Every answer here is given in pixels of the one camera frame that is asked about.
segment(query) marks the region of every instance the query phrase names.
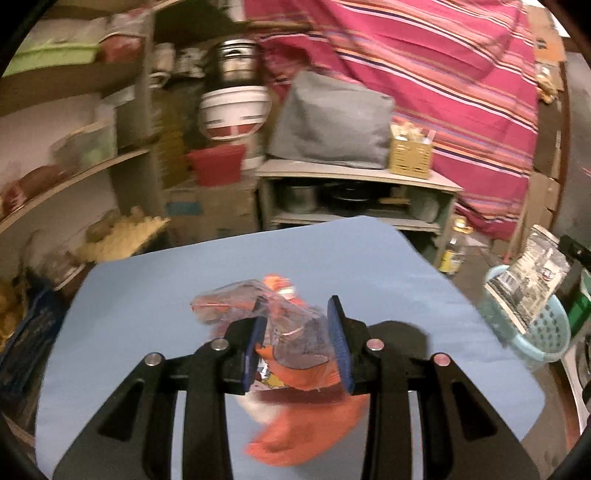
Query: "red bucket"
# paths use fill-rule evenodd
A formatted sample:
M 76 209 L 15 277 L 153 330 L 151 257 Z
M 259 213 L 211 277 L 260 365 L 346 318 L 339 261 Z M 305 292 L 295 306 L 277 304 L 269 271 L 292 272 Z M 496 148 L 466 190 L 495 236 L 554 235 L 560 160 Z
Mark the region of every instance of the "red bucket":
M 242 158 L 246 145 L 217 145 L 193 150 L 187 158 L 197 173 L 197 184 L 203 187 L 228 185 L 240 181 Z

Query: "pink striped blanket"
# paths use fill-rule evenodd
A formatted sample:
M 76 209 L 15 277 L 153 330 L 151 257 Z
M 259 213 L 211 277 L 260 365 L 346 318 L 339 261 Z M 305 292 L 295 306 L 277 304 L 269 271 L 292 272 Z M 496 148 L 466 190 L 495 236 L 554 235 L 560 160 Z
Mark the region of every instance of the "pink striped blanket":
M 361 82 L 394 120 L 435 129 L 433 168 L 461 185 L 458 209 L 508 239 L 537 140 L 533 42 L 521 0 L 245 0 L 252 20 L 305 20 L 260 36 L 280 94 L 303 67 Z

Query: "stainless steel container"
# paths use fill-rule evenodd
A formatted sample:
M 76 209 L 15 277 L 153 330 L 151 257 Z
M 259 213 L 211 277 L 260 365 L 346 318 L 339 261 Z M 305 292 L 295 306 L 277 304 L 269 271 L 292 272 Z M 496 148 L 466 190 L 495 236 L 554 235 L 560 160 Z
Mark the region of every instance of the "stainless steel container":
M 208 90 L 261 85 L 260 48 L 247 38 L 225 40 L 209 50 L 205 63 Z
M 312 213 L 318 209 L 318 185 L 292 181 L 283 185 L 283 208 L 290 213 Z

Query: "blue table surface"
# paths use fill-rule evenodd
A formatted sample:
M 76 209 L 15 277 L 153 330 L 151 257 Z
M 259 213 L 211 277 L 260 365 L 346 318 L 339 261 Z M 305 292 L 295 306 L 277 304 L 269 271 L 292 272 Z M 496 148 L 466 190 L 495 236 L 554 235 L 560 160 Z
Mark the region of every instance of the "blue table surface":
M 193 353 L 209 339 L 193 297 L 269 273 L 290 278 L 310 305 L 339 295 L 349 317 L 398 320 L 428 334 L 429 354 L 449 353 L 522 439 L 544 406 L 532 375 L 504 349 L 463 295 L 395 228 L 357 217 L 254 233 L 140 255 L 96 267 L 80 289 L 51 353 L 37 414 L 37 463 L 51 475 L 65 451 L 146 353 Z M 275 468 L 244 455 L 260 431 L 226 397 L 236 480 L 358 480 L 366 421 L 305 465 Z M 173 480 L 180 479 L 183 402 L 177 404 Z

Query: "gray bag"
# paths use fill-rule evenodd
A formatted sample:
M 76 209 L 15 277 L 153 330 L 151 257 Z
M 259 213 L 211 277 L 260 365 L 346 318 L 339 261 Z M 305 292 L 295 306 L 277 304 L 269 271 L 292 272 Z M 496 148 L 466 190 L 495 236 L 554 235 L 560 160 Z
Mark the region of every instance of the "gray bag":
M 384 168 L 394 101 L 313 72 L 300 72 L 277 119 L 268 153 L 278 158 Z

